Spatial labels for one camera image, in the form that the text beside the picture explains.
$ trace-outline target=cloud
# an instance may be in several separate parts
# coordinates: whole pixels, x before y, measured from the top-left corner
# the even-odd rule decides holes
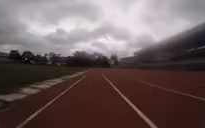
[[[0,0],[0,50],[131,55],[205,22],[205,0]]]

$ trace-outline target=tree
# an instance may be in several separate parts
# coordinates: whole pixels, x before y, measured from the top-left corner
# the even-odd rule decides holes
[[[37,54],[34,60],[36,64],[43,64],[43,65],[47,64],[47,61],[48,61],[46,56],[42,56],[40,54]]]
[[[21,55],[18,50],[11,50],[9,53],[9,58],[18,60],[21,59]]]
[[[31,51],[24,51],[22,53],[22,61],[24,63],[32,63],[35,59],[34,53]]]
[[[118,65],[118,56],[117,54],[112,54],[110,58],[111,65]]]

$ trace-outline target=track surface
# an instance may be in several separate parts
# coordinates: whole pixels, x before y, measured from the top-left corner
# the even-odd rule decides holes
[[[91,69],[0,113],[0,124],[2,128],[205,128],[205,72]]]

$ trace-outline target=running track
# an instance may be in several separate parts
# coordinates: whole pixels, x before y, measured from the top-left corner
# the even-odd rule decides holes
[[[0,128],[205,128],[205,72],[91,69],[0,113]]]

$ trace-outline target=track lane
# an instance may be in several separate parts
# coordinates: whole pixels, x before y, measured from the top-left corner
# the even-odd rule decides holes
[[[142,75],[134,72],[106,70],[104,74],[158,127],[205,128],[204,101],[136,82]]]
[[[78,85],[24,128],[149,128],[101,76],[91,70]]]

